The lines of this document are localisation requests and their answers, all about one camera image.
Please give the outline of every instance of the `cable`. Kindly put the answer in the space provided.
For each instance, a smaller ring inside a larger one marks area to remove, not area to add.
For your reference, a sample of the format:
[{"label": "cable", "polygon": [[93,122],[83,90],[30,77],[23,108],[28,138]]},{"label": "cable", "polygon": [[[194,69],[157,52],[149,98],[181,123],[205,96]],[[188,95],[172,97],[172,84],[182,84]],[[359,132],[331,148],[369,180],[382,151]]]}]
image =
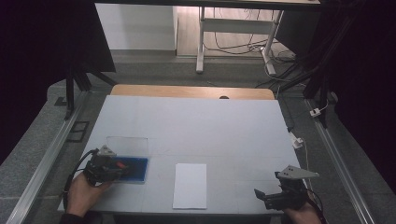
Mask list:
[{"label": "cable", "polygon": [[[306,142],[305,139],[303,139],[304,142],[304,149],[305,149],[305,161],[306,161],[306,170],[309,171],[309,160],[308,160],[308,148],[306,147]],[[308,182],[309,182],[309,189],[313,189],[312,188],[312,183],[311,183],[311,178],[308,178]]]},{"label": "cable", "polygon": [[245,17],[245,20],[247,20],[248,18],[250,19],[251,17],[251,13],[253,12],[253,9],[245,9],[244,12],[248,11],[248,15]]},{"label": "cable", "polygon": [[276,100],[277,100],[277,96],[279,95],[279,89],[280,89],[280,85],[277,87],[277,92],[276,92]]},{"label": "cable", "polygon": [[273,59],[274,62],[276,62],[276,63],[295,63],[295,62],[296,62],[296,59],[295,59],[295,58],[288,58],[288,57],[282,58],[282,57],[279,57],[279,56],[275,56],[273,50],[270,50],[270,52],[271,52],[271,54],[272,54],[272,56],[269,55],[270,58]]},{"label": "cable", "polygon": [[288,51],[291,51],[291,50],[290,49],[285,49],[285,50],[282,50],[282,51],[278,52],[277,53],[277,57],[279,57],[279,54],[284,53],[284,52],[288,52]]},{"label": "cable", "polygon": [[326,99],[326,102],[327,102],[326,105],[323,108],[321,108],[319,111],[322,111],[327,108],[327,106],[329,105],[329,100]]},{"label": "cable", "polygon": [[[219,9],[219,13],[220,13],[220,16],[222,17],[221,8]],[[215,8],[215,7],[213,7],[213,18],[216,18],[216,8]],[[216,46],[217,46],[218,48],[217,48],[217,49],[210,49],[210,48],[208,48],[208,47],[205,45],[205,43],[204,43],[204,47],[205,47],[206,49],[208,49],[208,50],[216,50],[216,51],[220,51],[220,52],[224,52],[224,53],[229,53],[229,54],[246,54],[246,53],[250,53],[250,52],[253,51],[254,49],[257,49],[257,48],[259,48],[259,47],[263,47],[263,46],[264,46],[264,45],[250,46],[250,45],[251,45],[250,42],[251,42],[251,39],[252,39],[252,37],[253,37],[253,35],[252,35],[252,36],[250,37],[249,42],[248,42],[247,44],[238,45],[238,46],[231,46],[231,47],[221,47],[221,46],[219,45],[219,42],[218,42],[217,32],[214,32],[214,33],[215,33],[215,42],[216,42]],[[266,40],[267,40],[267,39],[264,39],[264,40],[255,42],[255,43],[253,43],[253,44],[259,44],[259,43],[264,42],[264,41],[266,41]],[[245,47],[245,46],[247,46],[247,47],[249,48],[248,51],[235,53],[235,52],[230,52],[230,51],[226,51],[226,50],[225,50],[225,49],[237,49],[237,48],[242,48],[242,47]]]},{"label": "cable", "polygon": [[85,158],[87,158],[90,154],[97,153],[98,151],[99,151],[99,149],[93,149],[93,150],[90,150],[89,152],[85,153],[85,155],[79,160],[79,162],[73,169],[73,172],[69,175],[69,177],[67,177],[66,184],[64,185],[64,210],[67,209],[68,194],[69,194],[70,186],[72,185],[72,181],[73,181],[76,171],[78,170],[78,167],[85,160]]},{"label": "cable", "polygon": [[320,223],[328,224],[328,222],[326,220],[326,217],[323,215],[323,203],[321,202],[321,199],[319,198],[319,196],[313,190],[307,189],[307,191],[312,192],[314,194],[314,196],[318,197],[318,199],[320,201],[321,208],[318,206],[318,203],[312,201],[309,197],[307,198],[306,201],[315,209],[315,211],[316,211],[316,213],[318,215],[318,218],[320,220]]},{"label": "cable", "polygon": [[318,200],[319,200],[319,205],[320,205],[319,209],[320,209],[321,211],[323,211],[323,202],[322,202],[322,200],[319,198],[319,196],[318,196],[312,189],[307,189],[307,191],[313,193],[314,196],[315,196],[316,198],[318,198]]},{"label": "cable", "polygon": [[284,73],[282,73],[279,77],[272,77],[268,74],[268,71],[266,70],[266,66],[264,68],[265,74],[268,77],[271,77],[272,79],[276,80],[275,83],[273,83],[268,89],[271,89],[271,87],[273,87],[278,81],[292,81],[292,79],[285,79],[285,77],[288,77],[289,75],[291,75],[291,73],[298,67],[297,63],[292,64]]},{"label": "cable", "polygon": [[210,82],[210,81],[207,81],[206,83],[209,84],[209,85],[212,85],[212,86],[214,86],[214,87],[219,87],[218,85],[216,85],[215,83],[212,83],[212,82]]},{"label": "cable", "polygon": [[[288,104],[286,103],[286,100],[285,100],[285,96],[283,95],[283,93],[280,93],[280,96],[282,97],[283,103],[285,104],[285,107],[288,110],[288,114],[291,116],[289,106],[288,106]],[[288,127],[289,132],[291,132],[291,130],[294,129],[294,126],[295,126],[294,119],[291,119],[291,127]]]},{"label": "cable", "polygon": [[270,77],[271,79],[274,79],[274,80],[277,80],[277,81],[290,81],[290,80],[288,80],[288,79],[284,79],[284,78],[278,78],[278,77],[272,77],[269,73],[268,73],[268,71],[267,71],[267,64],[271,61],[272,59],[270,59],[268,62],[266,62],[265,63],[265,65],[264,65],[264,72],[265,72],[265,74],[268,76],[268,77]]},{"label": "cable", "polygon": [[[293,66],[295,66],[294,64],[292,64],[285,72],[283,72],[279,77],[287,77],[289,75],[289,73],[291,73],[292,71],[294,71],[295,68],[293,68]],[[269,82],[274,81],[273,79],[270,79],[268,81],[264,81],[262,83],[259,83],[258,85],[256,85],[254,88],[257,89],[260,86],[267,84]],[[270,89],[273,85],[275,85],[277,83],[277,81],[275,83],[273,83],[268,89]]]}]

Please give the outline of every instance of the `black cable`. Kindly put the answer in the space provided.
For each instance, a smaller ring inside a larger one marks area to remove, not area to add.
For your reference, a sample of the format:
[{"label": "black cable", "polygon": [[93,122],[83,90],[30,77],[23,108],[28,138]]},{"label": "black cable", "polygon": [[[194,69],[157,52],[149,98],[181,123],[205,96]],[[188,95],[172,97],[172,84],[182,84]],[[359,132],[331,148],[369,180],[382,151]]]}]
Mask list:
[{"label": "black cable", "polygon": [[[286,72],[288,72],[288,70],[289,70],[292,66],[293,66],[293,64],[292,64],[284,73],[282,73],[279,77],[283,77],[283,75],[284,75]],[[277,82],[277,80],[275,80],[275,79],[270,79],[270,80],[268,80],[268,81],[264,81],[264,82],[262,82],[262,83],[259,83],[257,86],[254,87],[254,89],[257,89],[257,88],[259,88],[260,86],[262,86],[262,85],[264,85],[264,84],[267,84],[267,83],[270,83],[270,82],[272,82],[272,81]]]},{"label": "black cable", "polygon": [[208,50],[216,50],[216,51],[220,51],[220,52],[224,52],[224,53],[229,53],[229,54],[246,54],[246,53],[250,53],[251,51],[253,51],[254,49],[249,49],[248,51],[244,51],[244,52],[238,52],[238,53],[234,53],[234,52],[230,52],[227,50],[223,50],[223,49],[210,49],[208,48],[205,43],[204,43],[204,47]]},{"label": "black cable", "polygon": [[284,53],[284,52],[288,52],[288,51],[291,51],[291,50],[285,49],[285,50],[282,50],[282,51],[278,52],[278,53],[277,53],[277,57],[279,57],[279,54]]},{"label": "black cable", "polygon": [[319,204],[320,204],[319,208],[320,208],[321,211],[323,211],[323,203],[322,203],[321,199],[319,198],[319,196],[312,189],[306,189],[306,190],[308,190],[309,192],[313,193],[315,195],[315,197],[318,198]]},{"label": "black cable", "polygon": [[219,14],[220,14],[220,16],[222,17],[222,14],[221,14],[221,7],[219,7]]},{"label": "black cable", "polygon": [[319,220],[320,220],[320,223],[322,223],[322,224],[327,224],[326,218],[325,218],[324,215],[323,215],[323,211],[320,210],[320,208],[318,207],[318,205],[317,205],[316,203],[314,203],[314,201],[312,201],[310,198],[308,198],[307,202],[308,202],[309,204],[311,204],[311,206],[315,209],[315,211],[316,211],[316,213],[317,213],[317,215],[318,215],[318,218],[319,218]]},{"label": "black cable", "polygon": [[248,18],[250,19],[251,17],[251,13],[253,12],[253,9],[245,9],[244,12],[248,11],[248,15],[245,17],[245,20],[247,20]]},{"label": "black cable", "polygon": [[[259,9],[259,13],[257,13],[257,18],[256,18],[256,21],[258,21],[259,20],[259,17],[260,17],[260,12],[261,12],[262,10],[261,9]],[[251,36],[250,36],[250,39],[249,39],[249,41],[248,41],[248,44],[247,44],[247,47],[249,48],[249,45],[250,45],[250,43],[251,43],[251,39],[253,38],[253,36],[254,36],[254,34],[251,34]]]},{"label": "black cable", "polygon": [[[297,63],[292,64],[292,65],[288,68],[288,70],[286,70],[282,75],[279,76],[279,78],[284,79],[284,78],[288,77],[288,76],[291,75],[291,73],[294,72],[294,70],[296,70],[298,67],[299,67],[299,65],[298,65]],[[275,83],[271,84],[271,86],[268,87],[268,89],[271,89],[278,81],[279,81],[279,80],[276,80]]]},{"label": "black cable", "polygon": [[67,209],[70,186],[72,185],[72,181],[73,181],[73,177],[74,177],[75,173],[78,171],[78,167],[85,160],[85,158],[87,158],[90,154],[97,153],[98,151],[99,151],[99,149],[93,149],[93,150],[90,150],[89,152],[85,153],[85,155],[79,160],[79,162],[73,169],[73,172],[69,175],[69,177],[67,177],[66,184],[64,185],[64,211]]},{"label": "black cable", "polygon": [[[259,19],[260,12],[261,12],[261,10],[259,10],[259,13],[258,13],[258,15],[257,15],[257,19],[256,19],[256,20]],[[216,18],[216,8],[215,8],[215,7],[213,7],[213,18]],[[251,39],[253,38],[253,35],[252,35],[252,36],[250,37],[250,40],[249,40],[249,42],[248,42],[247,44],[244,44],[244,45],[237,45],[237,46],[231,46],[231,47],[221,47],[221,46],[219,45],[219,42],[218,42],[217,32],[214,32],[214,33],[215,33],[215,42],[216,42],[216,46],[218,47],[218,49],[210,49],[210,48],[208,48],[207,46],[205,46],[205,43],[204,43],[204,47],[205,47],[206,49],[208,49],[208,50],[216,50],[216,51],[220,51],[220,52],[224,52],[224,53],[229,53],[229,54],[246,54],[246,53],[250,53],[250,52],[253,51],[255,48],[259,48],[259,47],[263,47],[263,46],[255,46],[255,47],[252,49],[251,46],[249,46],[249,45],[255,45],[255,44],[258,44],[258,43],[261,43],[261,42],[264,42],[264,41],[268,40],[268,39],[264,39],[264,40],[261,40],[261,41],[255,42],[255,43],[250,43],[250,42],[251,42]],[[230,51],[226,51],[226,50],[225,50],[225,49],[237,49],[237,48],[242,48],[242,47],[245,47],[245,46],[247,46],[247,47],[249,48],[249,51],[240,52],[240,53],[234,53],[234,52],[230,52]]]},{"label": "black cable", "polygon": [[207,81],[206,83],[209,84],[209,85],[211,85],[211,86],[214,86],[214,87],[220,87],[219,85],[216,85],[215,83],[210,82],[210,81]]},{"label": "black cable", "polygon": [[[285,104],[285,107],[286,107],[286,109],[287,109],[287,111],[288,111],[289,116],[291,116],[291,112],[290,112],[289,106],[288,106],[288,104],[286,103],[285,96],[283,95],[283,93],[280,93],[280,97],[282,98],[283,103]],[[294,122],[294,119],[291,119],[291,127],[288,127],[288,131],[290,132],[291,130],[293,130],[294,127],[295,127],[295,125],[296,125],[296,124],[295,124],[295,122]]]},{"label": "black cable", "polygon": [[[290,51],[289,49],[287,49],[287,50],[282,50],[282,51],[280,51],[279,53],[281,53],[281,52],[286,52],[286,51]],[[296,59],[295,58],[286,58],[286,60],[284,59],[284,58],[281,58],[281,57],[279,57],[279,53],[277,54],[277,56],[275,56],[275,54],[274,54],[274,52],[272,51],[272,50],[270,50],[270,52],[271,52],[271,54],[272,54],[272,56],[270,55],[270,58],[272,59],[272,60],[274,60],[274,62],[276,62],[276,63],[295,63],[296,62]]]}]

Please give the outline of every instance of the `white table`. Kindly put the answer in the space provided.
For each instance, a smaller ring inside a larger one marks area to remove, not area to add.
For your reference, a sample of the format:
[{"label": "white table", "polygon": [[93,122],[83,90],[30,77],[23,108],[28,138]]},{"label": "white table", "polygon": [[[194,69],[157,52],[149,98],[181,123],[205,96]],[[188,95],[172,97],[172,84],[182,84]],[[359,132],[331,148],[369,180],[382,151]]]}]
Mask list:
[{"label": "white table", "polygon": [[[148,139],[148,176],[143,185],[114,184],[92,209],[97,211],[273,214],[253,189],[278,193],[274,171],[299,166],[274,100],[109,95],[84,153],[107,144],[109,136]],[[207,164],[206,210],[172,208],[177,163]]]}]

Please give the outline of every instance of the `gray carpet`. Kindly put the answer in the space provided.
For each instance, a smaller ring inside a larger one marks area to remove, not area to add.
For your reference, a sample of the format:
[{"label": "gray carpet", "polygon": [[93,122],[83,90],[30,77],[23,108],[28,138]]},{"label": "gray carpet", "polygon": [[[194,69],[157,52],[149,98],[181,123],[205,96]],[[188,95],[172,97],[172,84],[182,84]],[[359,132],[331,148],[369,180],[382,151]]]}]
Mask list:
[{"label": "gray carpet", "polygon": [[[259,83],[269,80],[269,77],[263,72],[263,62],[260,60],[253,62],[225,60],[225,63],[219,63],[219,60],[205,59],[205,71],[202,75],[195,74],[194,60],[190,59],[167,63],[163,61],[117,63],[116,68],[116,75],[108,75],[119,83],[128,84],[254,88]],[[278,72],[282,72],[286,68],[286,65],[281,64],[276,67]],[[111,90],[101,80],[91,76],[90,79],[93,84],[92,91],[89,93],[90,99],[85,105],[83,113],[78,117],[78,121],[89,122],[87,134],[81,142],[66,142],[64,144],[25,223],[56,223],[61,215],[57,212],[57,207],[61,200],[59,195],[64,187],[64,182],[80,158],[102,103]],[[279,94],[277,99],[288,127],[296,136],[302,137],[306,142],[309,169],[321,175],[318,179],[312,179],[313,189],[323,201],[325,217],[329,223],[360,223],[318,135],[314,121],[307,112],[301,94],[303,88],[292,88]],[[45,150],[63,124],[65,107],[54,105],[59,97],[65,97],[64,81],[49,88],[47,103],[28,132],[0,167],[0,178],[2,179],[0,182],[0,223],[7,221]],[[328,112],[329,130],[342,149],[347,166],[372,209],[375,219],[378,223],[396,223],[395,195],[359,145],[339,122],[333,113],[333,105],[329,106]],[[79,139],[79,134],[70,133],[68,138]],[[305,168],[307,164],[305,149],[297,149],[296,155],[302,168]],[[112,222],[112,218],[106,216],[105,223]],[[278,219],[274,219],[272,223],[278,223]]]}]

